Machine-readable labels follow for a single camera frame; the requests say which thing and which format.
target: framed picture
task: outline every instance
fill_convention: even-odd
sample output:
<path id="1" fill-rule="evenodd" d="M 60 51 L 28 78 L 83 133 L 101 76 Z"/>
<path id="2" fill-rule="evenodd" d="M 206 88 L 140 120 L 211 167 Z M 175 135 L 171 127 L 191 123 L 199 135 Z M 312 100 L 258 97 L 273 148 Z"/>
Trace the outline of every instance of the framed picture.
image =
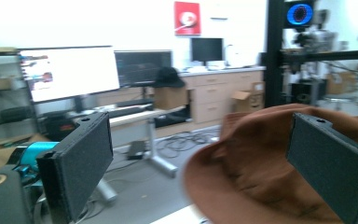
<path id="1" fill-rule="evenodd" d="M 176 35 L 201 34 L 199 3 L 175 2 L 174 10 Z"/>

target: blue ring light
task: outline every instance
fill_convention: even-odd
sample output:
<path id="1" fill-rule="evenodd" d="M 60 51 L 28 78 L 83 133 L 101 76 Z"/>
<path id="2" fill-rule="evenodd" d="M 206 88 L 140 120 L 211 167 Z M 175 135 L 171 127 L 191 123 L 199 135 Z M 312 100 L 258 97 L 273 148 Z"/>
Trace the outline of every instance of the blue ring light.
<path id="1" fill-rule="evenodd" d="M 287 20 L 293 25 L 305 25 L 313 15 L 312 7 L 306 4 L 297 4 L 287 11 Z"/>

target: black metal frame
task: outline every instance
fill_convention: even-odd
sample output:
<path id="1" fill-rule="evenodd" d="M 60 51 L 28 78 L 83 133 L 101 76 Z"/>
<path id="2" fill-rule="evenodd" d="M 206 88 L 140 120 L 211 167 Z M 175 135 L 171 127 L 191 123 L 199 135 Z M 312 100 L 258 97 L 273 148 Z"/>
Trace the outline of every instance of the black metal frame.
<path id="1" fill-rule="evenodd" d="M 282 92 L 282 66 L 289 63 L 358 60 L 358 50 L 317 54 L 287 55 L 282 53 L 284 0 L 268 0 L 267 53 L 264 80 L 265 107 L 285 104 Z"/>

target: teal object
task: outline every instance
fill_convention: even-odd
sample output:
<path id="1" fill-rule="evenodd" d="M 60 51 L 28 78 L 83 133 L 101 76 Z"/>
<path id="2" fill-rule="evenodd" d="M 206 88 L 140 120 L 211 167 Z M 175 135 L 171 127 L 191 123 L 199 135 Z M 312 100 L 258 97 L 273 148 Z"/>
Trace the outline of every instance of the teal object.
<path id="1" fill-rule="evenodd" d="M 36 156 L 47 150 L 53 149 L 58 142 L 35 142 L 27 147 L 24 154 L 22 155 L 20 164 L 30 165 L 34 171 L 39 171 L 36 163 Z"/>

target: gray floor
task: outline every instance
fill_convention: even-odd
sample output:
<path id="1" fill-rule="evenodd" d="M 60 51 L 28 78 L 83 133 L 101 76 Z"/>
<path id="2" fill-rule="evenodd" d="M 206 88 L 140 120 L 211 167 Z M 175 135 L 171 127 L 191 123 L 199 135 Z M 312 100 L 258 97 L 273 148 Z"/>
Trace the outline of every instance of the gray floor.
<path id="1" fill-rule="evenodd" d="M 335 109 L 335 103 L 319 102 L 320 107 Z M 358 104 L 345 103 L 341 111 L 358 116 Z M 218 135 L 218 126 L 191 134 L 178 134 L 174 139 L 158 140 L 158 147 L 170 148 L 160 151 L 167 161 L 178 166 L 176 178 L 170 178 L 153 167 L 148 161 L 126 161 L 125 150 L 115 154 L 114 162 L 105 180 L 118 193 L 111 205 L 89 203 L 87 218 L 81 223 L 130 223 L 145 224 L 175 212 L 191 201 L 183 188 L 183 169 L 191 155 L 211 143 Z"/>

